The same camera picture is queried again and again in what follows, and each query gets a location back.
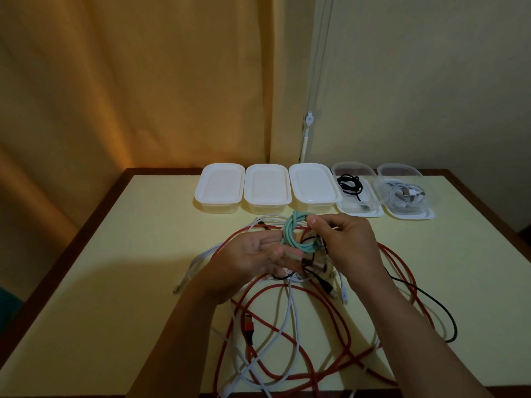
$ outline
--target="clear plastic container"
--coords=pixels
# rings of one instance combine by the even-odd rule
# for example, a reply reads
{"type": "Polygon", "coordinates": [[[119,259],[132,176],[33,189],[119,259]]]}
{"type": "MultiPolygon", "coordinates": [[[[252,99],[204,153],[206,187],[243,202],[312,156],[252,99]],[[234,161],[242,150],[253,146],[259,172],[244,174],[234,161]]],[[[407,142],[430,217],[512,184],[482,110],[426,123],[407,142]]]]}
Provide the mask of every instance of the clear plastic container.
{"type": "Polygon", "coordinates": [[[245,171],[243,196],[254,214],[278,214],[291,202],[288,170],[279,164],[254,164],[245,171]]]}
{"type": "Polygon", "coordinates": [[[289,179],[301,212],[324,212],[343,199],[343,193],[328,167],[320,163],[296,163],[289,179]]]}
{"type": "Polygon", "coordinates": [[[350,195],[342,190],[343,200],[337,203],[338,209],[349,215],[382,215],[381,205],[387,200],[389,194],[380,193],[382,189],[382,187],[379,187],[381,179],[374,173],[374,170],[358,162],[339,162],[332,166],[332,175],[336,181],[343,174],[358,177],[362,188],[357,196],[350,195]]]}
{"type": "Polygon", "coordinates": [[[428,180],[414,167],[402,163],[384,163],[377,168],[379,191],[387,194],[386,208],[394,215],[420,215],[433,200],[428,180]]]}
{"type": "Polygon", "coordinates": [[[236,212],[243,196],[245,168],[237,163],[213,163],[203,169],[194,197],[205,212],[236,212]]]}

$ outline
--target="right hand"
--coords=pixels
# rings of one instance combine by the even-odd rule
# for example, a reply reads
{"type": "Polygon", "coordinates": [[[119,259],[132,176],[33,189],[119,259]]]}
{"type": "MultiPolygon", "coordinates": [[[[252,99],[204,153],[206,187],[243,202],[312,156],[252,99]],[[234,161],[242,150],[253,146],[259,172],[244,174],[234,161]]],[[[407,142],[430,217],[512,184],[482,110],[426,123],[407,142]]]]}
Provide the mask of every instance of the right hand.
{"type": "Polygon", "coordinates": [[[334,266],[346,276],[354,290],[374,282],[389,283],[378,243],[367,219],[342,213],[308,215],[306,222],[325,240],[334,266]]]}

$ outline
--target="table edge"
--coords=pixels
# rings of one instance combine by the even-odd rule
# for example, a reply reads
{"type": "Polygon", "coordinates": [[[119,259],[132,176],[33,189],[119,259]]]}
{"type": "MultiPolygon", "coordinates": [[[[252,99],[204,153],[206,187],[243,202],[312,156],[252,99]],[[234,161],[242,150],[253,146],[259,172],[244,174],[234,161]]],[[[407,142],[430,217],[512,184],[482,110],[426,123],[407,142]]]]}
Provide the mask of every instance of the table edge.
{"type": "MultiPolygon", "coordinates": [[[[50,271],[46,274],[43,280],[36,287],[35,291],[30,295],[24,306],[19,310],[16,316],[11,320],[6,329],[0,334],[0,369],[9,359],[23,336],[30,328],[33,321],[37,318],[41,310],[44,308],[51,295],[62,282],[64,276],[68,273],[79,254],[83,251],[89,240],[92,238],[100,224],[103,222],[111,208],[114,206],[120,195],[123,193],[133,176],[198,176],[202,172],[200,167],[190,168],[171,168],[171,167],[128,167],[112,185],[103,200],[98,204],[92,215],[85,222],[83,227],[76,234],[74,239],[70,242],[68,247],[59,256],[50,271]]],[[[481,201],[468,187],[466,187],[461,180],[459,180],[448,169],[420,169],[420,172],[425,176],[444,176],[453,187],[459,191],[497,230],[501,233],[528,261],[531,262],[531,247],[523,241],[520,236],[514,232],[503,220],[501,220],[487,205],[481,201]]],[[[517,390],[522,386],[503,386],[494,387],[503,389],[504,391],[514,390],[516,396],[517,390]]],[[[376,396],[400,396],[389,395],[385,391],[393,390],[368,390],[374,391],[376,396]]],[[[531,396],[531,386],[526,390],[531,396]]],[[[330,397],[341,396],[341,392],[330,392],[330,397]]]]}

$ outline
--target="left hand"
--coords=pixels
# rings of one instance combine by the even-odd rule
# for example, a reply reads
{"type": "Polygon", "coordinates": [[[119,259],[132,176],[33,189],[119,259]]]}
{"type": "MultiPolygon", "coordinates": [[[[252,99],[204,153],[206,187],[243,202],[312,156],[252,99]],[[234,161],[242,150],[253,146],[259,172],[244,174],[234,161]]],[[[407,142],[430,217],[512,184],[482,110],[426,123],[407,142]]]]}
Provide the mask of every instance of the left hand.
{"type": "Polygon", "coordinates": [[[303,252],[281,245],[280,230],[246,232],[232,239],[192,279],[189,285],[213,295],[221,304],[234,296],[254,277],[269,273],[286,276],[283,268],[301,269],[301,263],[286,257],[286,253],[302,257],[303,252]]]}

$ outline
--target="cream wall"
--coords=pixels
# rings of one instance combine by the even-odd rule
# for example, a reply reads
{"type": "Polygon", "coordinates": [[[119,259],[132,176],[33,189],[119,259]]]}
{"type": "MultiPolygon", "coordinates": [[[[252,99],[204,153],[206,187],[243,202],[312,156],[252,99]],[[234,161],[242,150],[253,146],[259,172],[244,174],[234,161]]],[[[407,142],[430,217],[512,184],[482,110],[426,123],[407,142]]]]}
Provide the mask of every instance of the cream wall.
{"type": "Polygon", "coordinates": [[[531,223],[531,0],[334,0],[306,161],[447,167],[531,223]]]}

